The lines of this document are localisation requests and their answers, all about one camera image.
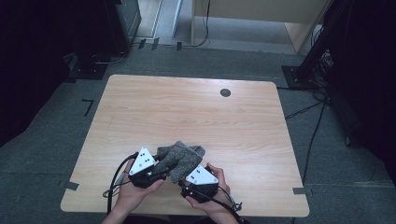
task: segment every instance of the black tape mark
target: black tape mark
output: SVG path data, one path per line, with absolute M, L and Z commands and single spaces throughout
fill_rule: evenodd
M 176 51 L 181 50 L 181 46 L 182 46 L 181 42 L 177 42 Z
M 82 101 L 83 101 L 83 102 L 90 102 L 90 105 L 88 106 L 88 109 L 87 109 L 87 111 L 85 112 L 85 115 L 84 115 L 84 117 L 87 117 L 88 113 L 90 113 L 90 110 L 91 110 L 91 107 L 92 107 L 92 105 L 93 105 L 93 101 L 94 101 L 94 100 L 82 99 Z
M 158 42 L 160 42 L 159 37 L 154 39 L 154 43 L 152 43 L 151 50 L 155 50 L 158 47 Z
M 305 188 L 293 188 L 294 194 L 306 194 Z
M 145 47 L 146 44 L 146 39 L 142 39 L 139 43 L 139 49 L 142 49 L 143 47 Z
M 78 190 L 79 184 L 70 181 L 62 181 L 58 184 L 59 188 Z

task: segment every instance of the metal base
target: metal base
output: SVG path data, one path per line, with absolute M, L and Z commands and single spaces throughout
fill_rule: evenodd
M 288 82 L 289 89 L 291 90 L 317 90 L 318 86 L 311 83 L 309 80 L 299 79 L 296 76 L 296 71 L 299 66 L 286 66 L 282 65 L 283 75 Z
M 70 72 L 70 79 L 95 79 L 102 80 L 107 69 L 105 63 L 91 63 L 89 66 L 81 66 L 80 62 L 77 62 Z

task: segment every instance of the round hole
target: round hole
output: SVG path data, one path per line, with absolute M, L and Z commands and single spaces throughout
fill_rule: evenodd
M 227 89 L 222 89 L 220 91 L 220 94 L 224 97 L 229 97 L 231 95 L 231 91 L 227 90 Z

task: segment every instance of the gray carpet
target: gray carpet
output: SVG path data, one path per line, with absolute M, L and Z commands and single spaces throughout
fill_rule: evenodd
M 107 68 L 103 80 L 63 83 L 26 132 L 0 148 L 0 223 L 103 220 L 105 214 L 63 212 L 60 203 L 64 189 L 58 185 L 73 172 L 110 75 L 264 80 L 286 87 L 281 65 L 299 65 L 303 59 L 300 55 L 221 49 L 134 47 L 124 60 Z M 278 92 L 285 115 L 317 102 L 310 91 Z M 86 117 L 89 103 L 82 99 L 94 100 Z M 287 120 L 301 174 L 320 109 L 317 106 Z M 345 146 L 342 126 L 331 105 L 325 106 L 308 162 L 308 217 L 248 219 L 253 223 L 394 223 L 396 189 L 383 163 L 365 148 Z M 175 223 L 191 223 L 195 219 L 172 217 Z

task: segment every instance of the black pole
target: black pole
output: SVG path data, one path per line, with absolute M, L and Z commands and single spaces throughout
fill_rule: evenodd
M 352 1 L 353 0 L 344 0 L 333 2 L 333 4 L 336 4 L 334 5 L 333 14 L 330 16 L 326 27 L 324 27 L 317 41 L 314 43 L 314 46 L 309 50 L 300 66 L 282 65 L 282 71 L 290 89 L 307 90 L 318 88 L 310 82 L 312 70 L 317 60 L 325 52 L 327 43 L 332 39 L 333 31 L 337 29 L 337 25 L 341 24 L 343 14 L 348 12 L 348 6 L 350 6 Z

